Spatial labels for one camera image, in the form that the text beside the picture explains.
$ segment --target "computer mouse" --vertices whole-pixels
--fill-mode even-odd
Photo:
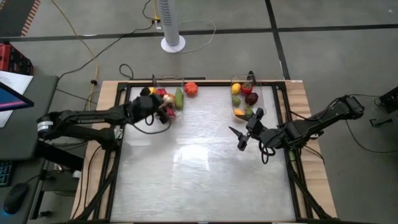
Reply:
[[[28,190],[29,186],[25,183],[13,186],[4,200],[4,211],[8,214],[17,213],[24,202]]]

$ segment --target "desk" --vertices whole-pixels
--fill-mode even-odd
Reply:
[[[230,80],[212,80],[212,81],[213,82],[230,82]],[[147,83],[149,81],[130,81],[130,82],[132,82],[132,83],[140,83],[140,82],[145,83],[146,82]],[[97,110],[106,110],[114,105],[118,83],[119,82],[117,82],[117,81],[103,82],[103,85],[101,88],[101,93],[99,94]],[[301,114],[302,116],[310,116],[310,108],[308,106],[308,101],[307,101],[307,96],[305,94],[304,84],[301,81],[286,81],[285,85],[286,85],[287,94],[289,97],[290,109],[298,114]],[[279,101],[281,103],[281,107],[283,107],[284,101],[281,96],[279,96]],[[93,127],[96,129],[101,129],[101,128],[108,127],[108,125],[107,124],[95,124],[95,125],[93,125]],[[85,157],[85,161],[84,161],[84,168],[83,168],[83,176],[84,177],[87,177],[88,163],[89,163],[90,158],[92,157],[95,149],[98,146],[99,146],[99,144],[97,142],[93,142],[93,141],[88,144],[88,147],[86,150],[86,157]],[[317,141],[310,141],[308,143],[308,146],[310,146],[311,148],[320,152],[319,145],[318,145]],[[88,187],[86,187],[86,185],[87,185],[86,178],[83,178],[83,180],[80,180],[80,183],[78,185],[78,190],[77,190],[77,193],[75,196],[75,203],[73,204],[73,208],[72,208],[71,217],[77,207],[78,207],[78,211],[76,213],[76,216],[79,215],[83,211],[83,207],[84,207],[83,199],[80,200],[80,206],[78,206],[78,202],[79,202],[79,198],[80,198],[80,188],[82,191],[82,196],[84,196],[87,192],[86,205],[88,205],[90,200],[94,197],[95,193],[97,192],[99,181],[100,181],[101,170],[102,170],[102,166],[103,166],[103,159],[104,159],[104,151],[98,151],[95,154],[95,156],[93,158],[93,162],[91,164],[90,179],[88,180]],[[307,187],[308,187],[309,191],[312,193],[312,195],[318,201],[318,203],[325,209],[325,211],[327,213],[329,213],[331,216],[335,217],[336,210],[335,210],[335,206],[333,203],[333,199],[331,197],[328,179],[326,176],[326,171],[325,171],[325,167],[323,165],[322,160],[318,156],[312,154],[311,152],[303,150],[302,164],[303,164],[305,179],[307,181]],[[297,194],[298,194],[301,217],[305,218],[306,216],[305,216],[305,207],[304,207],[304,203],[303,203],[303,198],[298,189],[297,189]],[[105,217],[107,201],[108,201],[108,191],[106,191],[105,194],[103,195],[103,199],[101,202],[101,210],[99,213],[100,218]]]
[[[32,100],[32,108],[15,110],[5,127],[0,129],[1,154],[0,159],[9,159],[8,152],[25,150],[27,147],[35,148],[37,144],[36,119],[49,111],[50,104],[58,83],[58,77],[35,76],[27,87],[24,96]],[[39,178],[29,182],[29,191],[21,209],[14,215],[8,215],[2,210],[2,202],[13,185],[27,181],[29,178],[40,174],[45,160],[30,158],[28,161],[19,161],[15,164],[12,175],[11,187],[0,188],[0,223],[26,223],[30,209],[35,200]]]

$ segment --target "monitor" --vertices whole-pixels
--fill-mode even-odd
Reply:
[[[16,110],[34,106],[33,101],[0,82],[0,111]]]

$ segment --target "keyboard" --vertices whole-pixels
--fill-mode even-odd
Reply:
[[[11,185],[11,161],[0,161],[0,187],[8,187]]]

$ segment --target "concrete floor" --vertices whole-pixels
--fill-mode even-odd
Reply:
[[[146,27],[141,10],[145,0],[57,1],[79,34],[114,34]],[[278,0],[271,1],[278,27],[353,26],[398,23],[398,3],[378,0]],[[269,28],[263,0],[177,0],[180,20],[211,19],[218,29]],[[152,15],[149,7],[147,14]],[[206,24],[182,29],[211,29]],[[28,37],[72,35],[67,23],[49,0],[42,0]],[[187,37],[188,49],[204,44],[209,35]],[[280,33],[292,79],[304,80],[313,112],[332,99],[349,93],[381,95],[397,86],[397,29]],[[99,52],[113,39],[87,40]],[[38,75],[60,75],[84,64],[89,53],[77,40],[14,42],[36,67]],[[271,33],[217,34],[206,48],[183,55],[169,55],[160,37],[123,39],[98,59],[99,80],[125,80],[119,74],[128,63],[136,78],[179,74],[208,79],[230,78],[253,70],[261,79],[283,79]],[[66,76],[59,88],[88,96],[94,65]],[[396,130],[371,128],[368,119],[381,112],[372,98],[359,97],[365,116],[350,121],[358,140],[367,147],[388,151],[397,148]],[[56,93],[52,110],[81,110],[85,102]],[[340,122],[320,138],[326,171],[338,216],[342,220],[396,223],[398,220],[398,154],[373,154],[359,148]],[[56,211],[52,218],[32,223],[65,221],[73,198],[46,194],[42,210]]]

